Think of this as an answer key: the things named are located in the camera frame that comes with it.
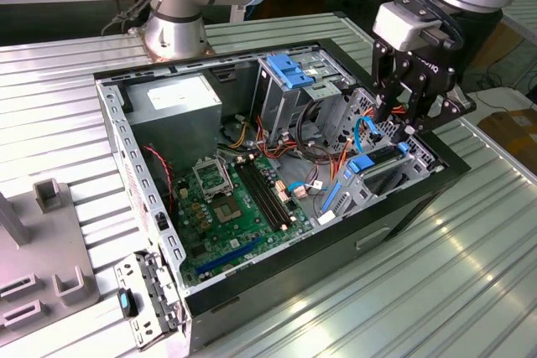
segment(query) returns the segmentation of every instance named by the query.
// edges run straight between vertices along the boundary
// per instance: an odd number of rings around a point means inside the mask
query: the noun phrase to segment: slotted aluminum surface
[[[332,38],[371,67],[371,39],[333,14],[215,25],[207,33],[217,52]],[[70,184],[103,295],[7,345],[1,357],[138,355],[111,266],[143,239],[91,72],[148,62],[130,36],[0,49],[0,191],[13,195],[50,176]],[[408,231],[197,355],[535,354],[537,189],[469,127],[457,121],[438,133],[473,171]],[[176,356],[175,347],[170,337],[143,356]]]
[[[537,44],[537,0],[513,0],[503,9],[503,22]]]

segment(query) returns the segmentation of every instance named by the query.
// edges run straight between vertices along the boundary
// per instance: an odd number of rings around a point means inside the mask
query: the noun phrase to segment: motherboard
[[[266,157],[218,161],[197,164],[175,182],[177,232],[187,253],[180,270],[189,286],[231,271],[311,229]]]

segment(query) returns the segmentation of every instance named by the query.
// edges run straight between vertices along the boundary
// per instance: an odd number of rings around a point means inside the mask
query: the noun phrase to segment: metal hinge
[[[136,252],[114,266],[120,288],[133,296],[138,314],[129,319],[136,345],[144,349],[176,331],[185,310],[169,273],[156,253]]]

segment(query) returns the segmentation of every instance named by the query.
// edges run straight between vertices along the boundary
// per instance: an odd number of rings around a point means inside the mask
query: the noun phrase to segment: gray holder
[[[54,179],[0,193],[0,262],[0,346],[99,299],[69,187]]]

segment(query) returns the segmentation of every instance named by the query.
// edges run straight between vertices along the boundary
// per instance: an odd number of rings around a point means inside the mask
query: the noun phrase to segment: yellow cable
[[[234,144],[229,146],[229,148],[238,148],[244,141],[245,137],[246,137],[246,125],[243,123],[241,137]]]

